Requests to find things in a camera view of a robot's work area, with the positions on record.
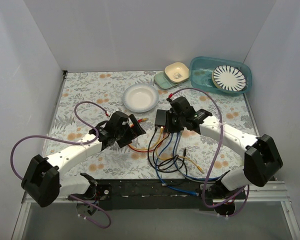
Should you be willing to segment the white round bowl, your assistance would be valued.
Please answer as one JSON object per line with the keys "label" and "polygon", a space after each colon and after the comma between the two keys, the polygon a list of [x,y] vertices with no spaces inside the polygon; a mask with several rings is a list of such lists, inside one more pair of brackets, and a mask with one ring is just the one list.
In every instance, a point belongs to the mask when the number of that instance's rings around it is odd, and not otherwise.
{"label": "white round bowl", "polygon": [[138,83],[129,86],[124,91],[122,102],[131,112],[145,113],[158,104],[159,93],[152,85]]}

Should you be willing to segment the black network switch box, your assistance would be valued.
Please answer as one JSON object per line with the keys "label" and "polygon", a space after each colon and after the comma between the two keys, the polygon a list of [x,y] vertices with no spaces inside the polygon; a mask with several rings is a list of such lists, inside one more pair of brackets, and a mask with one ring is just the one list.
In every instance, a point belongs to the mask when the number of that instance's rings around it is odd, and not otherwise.
{"label": "black network switch box", "polygon": [[165,127],[167,123],[167,110],[158,109],[156,111],[154,125],[156,127]]}

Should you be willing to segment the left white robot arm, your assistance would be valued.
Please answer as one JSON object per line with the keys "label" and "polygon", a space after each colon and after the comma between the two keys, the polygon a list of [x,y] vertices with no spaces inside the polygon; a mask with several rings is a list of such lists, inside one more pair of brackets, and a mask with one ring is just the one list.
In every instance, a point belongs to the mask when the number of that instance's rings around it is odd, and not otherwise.
{"label": "left white robot arm", "polygon": [[97,181],[83,172],[73,177],[65,177],[65,174],[88,157],[114,144],[123,148],[145,133],[133,114],[116,111],[110,119],[97,124],[74,145],[46,157],[34,156],[21,187],[42,208],[59,196],[74,195],[81,200],[91,200],[97,194]]}

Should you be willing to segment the blue striped white plate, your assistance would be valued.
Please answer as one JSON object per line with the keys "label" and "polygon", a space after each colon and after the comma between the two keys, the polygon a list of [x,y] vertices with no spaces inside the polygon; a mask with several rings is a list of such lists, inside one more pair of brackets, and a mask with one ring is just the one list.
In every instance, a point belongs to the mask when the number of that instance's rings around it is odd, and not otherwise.
{"label": "blue striped white plate", "polygon": [[224,91],[240,92],[247,86],[247,80],[237,68],[220,65],[212,71],[212,82]]}

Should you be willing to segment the cream square panda bowl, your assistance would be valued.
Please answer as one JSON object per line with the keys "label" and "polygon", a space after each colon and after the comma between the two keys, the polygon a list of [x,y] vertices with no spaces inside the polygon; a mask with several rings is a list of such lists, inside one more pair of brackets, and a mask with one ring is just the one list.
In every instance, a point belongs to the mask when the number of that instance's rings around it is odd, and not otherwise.
{"label": "cream square panda bowl", "polygon": [[189,68],[182,62],[174,62],[166,66],[164,73],[174,84],[180,84],[189,79]]}

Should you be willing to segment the teal plastic basin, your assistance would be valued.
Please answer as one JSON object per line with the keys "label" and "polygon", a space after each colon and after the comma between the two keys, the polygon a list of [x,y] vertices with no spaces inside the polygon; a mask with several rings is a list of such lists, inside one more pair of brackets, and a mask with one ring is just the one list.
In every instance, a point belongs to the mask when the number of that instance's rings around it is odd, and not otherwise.
{"label": "teal plastic basin", "polygon": [[[232,71],[234,74],[241,74],[242,77],[245,78],[245,86],[243,89],[236,91],[217,87],[213,81],[213,72],[216,68]],[[226,96],[238,96],[247,93],[251,90],[253,85],[252,72],[244,63],[205,56],[198,56],[191,60],[189,66],[189,80],[194,88]]]}

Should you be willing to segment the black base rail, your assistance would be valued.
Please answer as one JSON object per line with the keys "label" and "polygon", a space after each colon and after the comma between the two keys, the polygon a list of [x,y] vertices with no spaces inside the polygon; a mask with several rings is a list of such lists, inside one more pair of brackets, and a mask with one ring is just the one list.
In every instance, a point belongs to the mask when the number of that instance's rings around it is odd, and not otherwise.
{"label": "black base rail", "polygon": [[203,185],[187,179],[165,179],[179,192],[162,185],[159,179],[97,179],[86,193],[74,196],[111,210],[198,209],[213,211],[202,201]]}

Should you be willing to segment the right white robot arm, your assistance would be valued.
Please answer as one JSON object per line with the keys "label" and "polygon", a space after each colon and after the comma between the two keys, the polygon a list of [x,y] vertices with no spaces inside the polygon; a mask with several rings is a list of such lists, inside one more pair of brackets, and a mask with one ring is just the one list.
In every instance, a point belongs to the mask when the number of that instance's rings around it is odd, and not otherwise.
{"label": "right white robot arm", "polygon": [[221,140],[224,146],[243,159],[242,167],[223,174],[212,186],[220,198],[227,199],[236,189],[246,185],[263,187],[282,168],[278,148],[269,135],[255,136],[222,124],[211,112],[195,110],[183,96],[169,103],[171,108],[166,113],[166,126],[170,132],[187,129]]}

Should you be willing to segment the green divided tray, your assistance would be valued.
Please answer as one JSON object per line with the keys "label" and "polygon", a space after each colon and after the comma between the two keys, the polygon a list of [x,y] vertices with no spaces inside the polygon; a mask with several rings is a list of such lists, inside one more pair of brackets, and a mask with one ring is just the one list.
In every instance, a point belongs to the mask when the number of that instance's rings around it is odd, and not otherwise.
{"label": "green divided tray", "polygon": [[168,90],[178,85],[178,83],[173,83],[164,71],[161,71],[154,76],[154,82],[163,90]]}

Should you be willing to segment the floral table mat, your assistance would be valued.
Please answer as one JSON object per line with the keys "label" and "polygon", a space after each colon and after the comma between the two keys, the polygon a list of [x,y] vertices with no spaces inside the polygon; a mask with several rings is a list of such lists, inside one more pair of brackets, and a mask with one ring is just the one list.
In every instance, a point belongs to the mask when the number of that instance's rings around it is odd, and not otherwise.
{"label": "floral table mat", "polygon": [[[153,85],[154,76],[154,71],[68,73],[49,135],[76,142],[92,125],[106,119],[105,111],[119,110],[130,114],[122,101],[124,91],[138,83]],[[173,92],[176,96],[186,97],[196,110],[205,109],[214,116],[222,115],[225,124],[248,134],[258,134],[243,95],[206,95],[192,90],[188,82],[178,85]],[[159,101],[155,109],[136,114],[136,118],[144,119],[141,126],[146,133],[136,138],[131,147],[119,148],[113,145],[74,166],[67,175],[87,173],[96,179],[155,179],[156,172],[149,164],[152,155],[146,153],[145,149],[154,144],[160,136],[154,125],[156,112],[158,109],[169,109],[169,93],[168,90],[159,89]],[[218,177],[243,164],[241,157],[225,146],[216,154],[218,143],[210,137],[184,130],[179,139],[177,153],[186,153],[186,167],[183,171],[196,179],[205,177],[207,173],[210,173],[211,177]]]}

